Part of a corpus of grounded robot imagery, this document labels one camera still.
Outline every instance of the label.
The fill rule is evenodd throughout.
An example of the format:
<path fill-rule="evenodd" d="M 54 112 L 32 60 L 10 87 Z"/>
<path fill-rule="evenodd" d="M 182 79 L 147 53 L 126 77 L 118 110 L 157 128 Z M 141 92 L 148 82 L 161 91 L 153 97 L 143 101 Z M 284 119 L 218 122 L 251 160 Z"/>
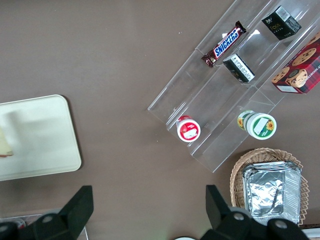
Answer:
<path fill-rule="evenodd" d="M 238 123 L 239 128 L 241 128 L 242 130 L 246 130 L 245 125 L 244 125 L 244 120 L 249 114 L 252 114 L 252 113 L 254 113 L 254 111 L 247 110 L 247 111 L 242 112 L 238 116 L 237 123 Z"/>
<path fill-rule="evenodd" d="M 232 62 L 242 72 L 242 74 L 249 80 L 249 82 L 255 77 L 255 75 L 251 73 L 249 68 L 241 61 L 241 59 L 237 55 L 232 58 Z"/>
<path fill-rule="evenodd" d="M 253 132 L 260 138 L 268 137 L 273 133 L 275 123 L 270 118 L 261 117 L 253 124 Z"/>
<path fill-rule="evenodd" d="M 194 123 L 187 122 L 182 124 L 179 132 L 183 139 L 192 141 L 198 136 L 199 129 Z"/>
<path fill-rule="evenodd" d="M 239 34 L 237 31 L 237 28 L 234 28 L 225 38 L 222 40 L 222 42 L 216 46 L 213 50 L 216 58 L 218 59 L 221 54 L 223 54 L 234 42 L 239 38 Z"/>
<path fill-rule="evenodd" d="M 281 92 L 298 93 L 293 86 L 276 86 Z"/>
<path fill-rule="evenodd" d="M 282 6 L 280 6 L 275 13 L 285 22 L 290 18 L 290 14 Z"/>
<path fill-rule="evenodd" d="M 316 67 L 309 75 L 308 75 L 308 79 L 311 78 L 311 76 L 313 74 L 315 74 L 318 70 L 320 69 L 320 65 L 318 67 Z"/>

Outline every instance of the candy bar wrapper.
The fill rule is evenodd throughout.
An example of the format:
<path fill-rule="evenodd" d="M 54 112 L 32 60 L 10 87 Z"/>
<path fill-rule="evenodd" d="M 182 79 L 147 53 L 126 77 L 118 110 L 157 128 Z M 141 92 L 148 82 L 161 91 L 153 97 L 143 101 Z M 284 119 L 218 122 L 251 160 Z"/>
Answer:
<path fill-rule="evenodd" d="M 239 21 L 235 23 L 235 27 L 206 55 L 201 59 L 212 68 L 215 62 L 244 34 L 247 30 Z"/>

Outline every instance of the green label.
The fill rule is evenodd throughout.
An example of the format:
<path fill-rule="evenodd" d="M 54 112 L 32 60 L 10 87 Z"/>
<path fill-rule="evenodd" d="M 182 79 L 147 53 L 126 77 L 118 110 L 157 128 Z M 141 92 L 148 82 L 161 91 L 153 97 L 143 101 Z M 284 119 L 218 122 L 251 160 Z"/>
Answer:
<path fill-rule="evenodd" d="M 258 118 L 253 124 L 253 133 L 260 137 L 268 137 L 275 129 L 275 123 L 268 117 Z"/>
<path fill-rule="evenodd" d="M 251 110 L 247 110 L 247 111 L 244 111 L 242 112 L 238 119 L 237 119 L 237 123 L 238 123 L 238 126 L 242 129 L 242 130 L 246 130 L 245 129 L 245 125 L 244 125 L 244 120 L 245 118 L 249 115 L 249 114 L 252 114 L 254 111 L 251 111 Z"/>

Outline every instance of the cookie box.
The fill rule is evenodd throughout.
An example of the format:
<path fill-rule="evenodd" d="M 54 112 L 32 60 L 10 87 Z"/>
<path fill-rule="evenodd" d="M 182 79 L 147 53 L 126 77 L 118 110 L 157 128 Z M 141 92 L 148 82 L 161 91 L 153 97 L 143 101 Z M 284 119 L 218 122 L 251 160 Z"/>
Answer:
<path fill-rule="evenodd" d="M 320 82 L 320 32 L 272 78 L 281 92 L 306 94 Z"/>

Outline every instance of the plastic container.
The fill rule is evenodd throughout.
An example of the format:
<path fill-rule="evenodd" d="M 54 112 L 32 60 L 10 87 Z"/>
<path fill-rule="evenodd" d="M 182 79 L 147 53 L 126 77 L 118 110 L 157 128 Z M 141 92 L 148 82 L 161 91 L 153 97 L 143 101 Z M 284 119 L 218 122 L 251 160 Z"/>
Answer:
<path fill-rule="evenodd" d="M 258 140 L 271 138 L 277 130 L 276 120 L 266 113 L 247 110 L 239 115 L 237 122 L 241 129 Z"/>
<path fill-rule="evenodd" d="M 184 115 L 176 121 L 176 131 L 182 141 L 191 143 L 199 138 L 201 129 L 195 120 Z"/>

